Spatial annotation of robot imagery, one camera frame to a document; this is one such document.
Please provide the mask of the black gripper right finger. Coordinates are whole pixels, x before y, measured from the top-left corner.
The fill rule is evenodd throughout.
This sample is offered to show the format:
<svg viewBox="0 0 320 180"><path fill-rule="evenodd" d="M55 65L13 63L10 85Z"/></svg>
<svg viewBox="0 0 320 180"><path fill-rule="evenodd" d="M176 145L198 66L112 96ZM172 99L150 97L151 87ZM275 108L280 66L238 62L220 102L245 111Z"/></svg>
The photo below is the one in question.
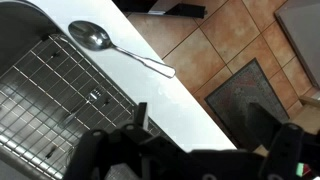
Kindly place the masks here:
<svg viewBox="0 0 320 180"><path fill-rule="evenodd" d="M292 123L277 133L259 171L260 180L295 180L304 131Z"/></svg>

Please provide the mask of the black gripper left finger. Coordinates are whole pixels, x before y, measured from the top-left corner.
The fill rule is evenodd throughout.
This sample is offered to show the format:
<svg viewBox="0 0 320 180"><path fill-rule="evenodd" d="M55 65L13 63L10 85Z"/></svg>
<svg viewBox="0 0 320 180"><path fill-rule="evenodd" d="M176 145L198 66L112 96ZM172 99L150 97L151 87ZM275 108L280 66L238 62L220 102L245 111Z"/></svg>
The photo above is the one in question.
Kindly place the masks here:
<svg viewBox="0 0 320 180"><path fill-rule="evenodd" d="M103 130L90 130L84 133L71 158L63 180L104 180L108 172L103 168L102 144L107 133Z"/></svg>

